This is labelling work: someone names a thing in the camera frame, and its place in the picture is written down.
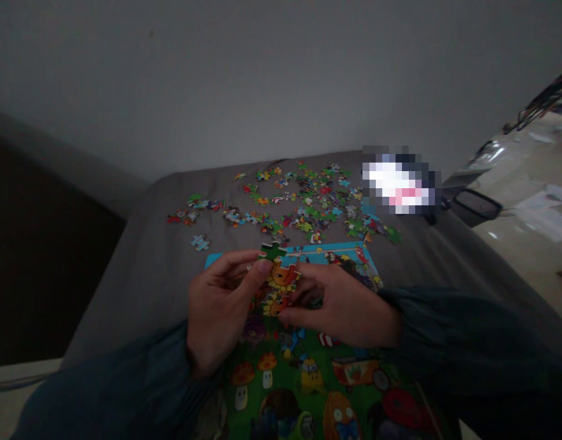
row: person's left hand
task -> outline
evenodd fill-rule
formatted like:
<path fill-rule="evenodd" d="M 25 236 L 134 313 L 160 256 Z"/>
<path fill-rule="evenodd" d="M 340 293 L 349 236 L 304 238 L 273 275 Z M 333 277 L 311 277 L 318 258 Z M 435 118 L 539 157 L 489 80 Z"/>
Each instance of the person's left hand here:
<path fill-rule="evenodd" d="M 189 285 L 188 352 L 192 378 L 211 377 L 242 334 L 250 301 L 273 263 L 258 260 L 260 251 L 227 252 Z M 254 263 L 246 273 L 248 263 Z M 235 287 L 233 279 L 246 273 Z"/>

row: cartoon mushroom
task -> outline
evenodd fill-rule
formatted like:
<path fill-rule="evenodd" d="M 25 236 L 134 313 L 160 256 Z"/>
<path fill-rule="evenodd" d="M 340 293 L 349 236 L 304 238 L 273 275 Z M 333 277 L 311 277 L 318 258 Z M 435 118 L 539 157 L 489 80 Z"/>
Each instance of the cartoon mushroom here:
<path fill-rule="evenodd" d="M 234 399 L 234 407 L 237 411 L 246 408 L 249 402 L 248 384 L 255 378 L 255 370 L 249 362 L 238 364 L 232 373 L 230 383 L 236 387 L 236 397 Z"/>
<path fill-rule="evenodd" d="M 257 368 L 263 372 L 263 388 L 269 389 L 273 386 L 273 368 L 277 366 L 277 358 L 270 351 L 261 356 L 258 361 Z"/>

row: pile of puzzle pieces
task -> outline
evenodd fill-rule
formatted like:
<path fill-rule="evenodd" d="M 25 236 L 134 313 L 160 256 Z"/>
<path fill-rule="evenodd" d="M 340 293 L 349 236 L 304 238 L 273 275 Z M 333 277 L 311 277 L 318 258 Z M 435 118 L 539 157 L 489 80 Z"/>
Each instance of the pile of puzzle pieces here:
<path fill-rule="evenodd" d="M 280 221 L 272 219 L 264 213 L 250 211 L 242 213 L 238 207 L 225 207 L 225 200 L 202 200 L 199 193 L 193 194 L 188 200 L 187 210 L 176 210 L 174 215 L 168 215 L 169 223 L 184 223 L 187 226 L 195 224 L 202 210 L 219 211 L 222 209 L 222 217 L 226 223 L 234 228 L 243 224 L 251 223 L 258 225 L 261 231 L 273 240 L 286 245 L 289 239 L 284 234 L 284 228 L 295 228 L 304 232 L 305 239 L 310 244 L 321 244 L 326 239 L 324 231 L 338 221 L 342 223 L 342 230 L 347 237 L 358 238 L 363 241 L 371 241 L 375 234 L 385 236 L 393 244 L 402 241 L 398 230 L 383 225 L 381 220 L 373 214 L 365 214 L 360 208 L 362 201 L 362 189 L 353 187 L 348 180 L 351 172 L 343 170 L 338 164 L 332 163 L 319 173 L 308 168 L 304 161 L 296 161 L 297 168 L 303 171 L 303 175 L 295 172 L 287 172 L 283 175 L 280 167 L 272 167 L 267 171 L 257 172 L 255 178 L 258 182 L 265 182 L 275 178 L 275 187 L 287 188 L 291 182 L 295 182 L 298 191 L 285 191 L 282 194 L 273 194 L 265 197 L 258 192 L 258 185 L 247 183 L 243 185 L 243 191 L 253 200 L 255 205 L 261 208 L 268 205 L 281 205 L 284 202 L 301 201 L 300 206 L 283 215 Z M 247 177 L 247 174 L 237 174 L 235 180 Z"/>

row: puzzle picture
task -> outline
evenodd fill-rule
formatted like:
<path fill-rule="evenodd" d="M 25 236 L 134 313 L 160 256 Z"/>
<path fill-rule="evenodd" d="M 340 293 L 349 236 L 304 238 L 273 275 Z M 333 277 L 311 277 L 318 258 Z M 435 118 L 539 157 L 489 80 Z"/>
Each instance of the puzzle picture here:
<path fill-rule="evenodd" d="M 299 285 L 301 262 L 338 265 L 376 291 L 381 278 L 362 241 L 286 249 L 272 243 L 263 251 L 276 265 L 255 294 L 218 395 L 219 427 L 228 438 L 455 438 L 445 414 L 380 350 L 284 326 L 276 317 L 286 307 L 282 288 Z M 206 267 L 220 255 L 209 255 Z M 322 305 L 323 298 L 312 302 Z"/>

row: gray fabric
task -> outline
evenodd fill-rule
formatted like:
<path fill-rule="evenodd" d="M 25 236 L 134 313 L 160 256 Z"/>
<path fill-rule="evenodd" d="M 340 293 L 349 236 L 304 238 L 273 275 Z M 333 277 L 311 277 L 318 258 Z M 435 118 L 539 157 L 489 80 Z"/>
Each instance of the gray fabric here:
<path fill-rule="evenodd" d="M 353 186 L 361 185 L 361 153 L 343 152 L 304 158 L 310 169 L 319 171 L 338 163 L 352 171 Z M 298 172 L 295 159 L 220 169 L 177 173 L 157 181 L 143 198 L 108 264 L 106 273 L 86 310 L 67 350 L 62 368 L 107 353 L 136 337 L 174 325 L 187 317 L 187 288 L 203 270 L 210 253 L 235 249 L 258 249 L 269 238 L 260 228 L 245 224 L 229 227 L 218 213 L 202 211 L 196 225 L 168 224 L 166 216 L 186 208 L 191 194 L 206 199 L 226 198 L 228 205 L 243 213 L 267 211 L 280 219 L 299 205 L 282 202 L 261 208 L 243 193 L 242 186 L 258 183 L 265 196 L 282 191 L 274 181 L 256 182 L 257 171 L 279 166 L 283 174 Z M 248 177 L 234 181 L 237 173 Z M 288 191 L 297 191 L 290 183 Z M 456 287 L 477 295 L 497 298 L 525 315 L 532 328 L 553 350 L 562 353 L 562 319 L 524 282 L 511 267 L 454 214 L 439 215 L 434 226 L 419 216 L 380 215 L 383 223 L 401 231 L 403 243 L 394 246 L 374 236 L 368 250 L 386 287 L 440 285 Z M 342 221 L 325 231 L 327 243 L 351 241 L 342 231 Z M 212 240 L 209 251 L 196 252 L 193 236 L 206 233 Z M 304 234 L 285 229 L 292 246 L 306 244 Z"/>

